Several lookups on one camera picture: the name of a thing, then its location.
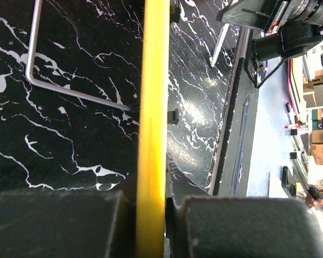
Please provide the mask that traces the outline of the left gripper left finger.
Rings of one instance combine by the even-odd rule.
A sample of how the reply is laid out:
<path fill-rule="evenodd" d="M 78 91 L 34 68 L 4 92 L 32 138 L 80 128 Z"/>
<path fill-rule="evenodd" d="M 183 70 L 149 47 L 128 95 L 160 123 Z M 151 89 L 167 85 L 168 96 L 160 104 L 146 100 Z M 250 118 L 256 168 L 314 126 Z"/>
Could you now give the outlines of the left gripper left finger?
<path fill-rule="evenodd" d="M 134 257 L 136 188 L 0 193 L 0 257 Z"/>

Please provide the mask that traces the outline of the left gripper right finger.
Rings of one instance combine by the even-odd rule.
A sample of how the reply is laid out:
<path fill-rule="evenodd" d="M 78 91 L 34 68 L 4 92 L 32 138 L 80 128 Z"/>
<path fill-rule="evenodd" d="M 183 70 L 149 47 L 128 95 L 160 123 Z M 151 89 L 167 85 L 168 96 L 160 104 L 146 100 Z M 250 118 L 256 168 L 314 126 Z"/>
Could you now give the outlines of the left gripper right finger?
<path fill-rule="evenodd" d="M 172 257 L 323 257 L 323 234 L 302 202 L 211 196 L 171 154 L 165 215 Z"/>

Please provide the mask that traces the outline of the yellow framed whiteboard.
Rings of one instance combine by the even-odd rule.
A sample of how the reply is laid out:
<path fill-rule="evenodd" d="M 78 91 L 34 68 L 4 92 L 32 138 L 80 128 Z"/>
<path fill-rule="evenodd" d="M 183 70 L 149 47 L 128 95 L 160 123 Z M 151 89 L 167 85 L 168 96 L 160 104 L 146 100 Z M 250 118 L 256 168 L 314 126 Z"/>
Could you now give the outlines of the yellow framed whiteboard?
<path fill-rule="evenodd" d="M 163 257 L 169 1 L 145 1 L 136 203 L 136 256 Z"/>

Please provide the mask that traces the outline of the blue capped whiteboard marker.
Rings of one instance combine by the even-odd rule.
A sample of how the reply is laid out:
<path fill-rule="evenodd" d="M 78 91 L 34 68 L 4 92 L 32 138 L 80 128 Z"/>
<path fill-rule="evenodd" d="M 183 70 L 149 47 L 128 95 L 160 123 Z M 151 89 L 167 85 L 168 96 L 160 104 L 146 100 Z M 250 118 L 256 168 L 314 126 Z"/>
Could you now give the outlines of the blue capped whiteboard marker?
<path fill-rule="evenodd" d="M 229 26 L 230 26 L 229 24 L 225 23 L 221 27 L 219 38 L 218 38 L 218 40 L 216 42 L 216 45 L 215 45 L 215 48 L 214 48 L 214 51 L 213 51 L 213 55 L 212 55 L 212 57 L 210 59 L 210 66 L 211 67 L 214 67 L 216 62 L 217 62 L 217 59 L 218 59 L 218 56 L 220 54 L 224 39 L 225 39 L 227 31 L 229 29 Z"/>

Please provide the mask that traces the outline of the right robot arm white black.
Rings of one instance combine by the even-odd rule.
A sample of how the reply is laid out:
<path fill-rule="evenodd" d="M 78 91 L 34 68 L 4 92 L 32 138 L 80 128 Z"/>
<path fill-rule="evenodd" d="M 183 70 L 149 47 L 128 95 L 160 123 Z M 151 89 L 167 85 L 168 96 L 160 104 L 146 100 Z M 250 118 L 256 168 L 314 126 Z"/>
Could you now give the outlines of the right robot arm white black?
<path fill-rule="evenodd" d="M 323 41 L 323 1 L 237 1 L 216 19 L 266 33 L 251 47 L 260 62 L 296 58 Z"/>

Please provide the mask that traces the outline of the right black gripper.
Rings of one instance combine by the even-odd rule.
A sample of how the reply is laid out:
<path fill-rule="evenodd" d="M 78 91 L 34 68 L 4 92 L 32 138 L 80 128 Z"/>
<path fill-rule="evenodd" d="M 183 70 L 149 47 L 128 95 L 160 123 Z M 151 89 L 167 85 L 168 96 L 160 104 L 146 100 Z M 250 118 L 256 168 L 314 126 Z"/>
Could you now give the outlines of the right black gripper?
<path fill-rule="evenodd" d="M 242 0 L 217 13 L 222 23 L 277 32 L 286 22 L 302 22 L 323 32 L 323 1 Z"/>

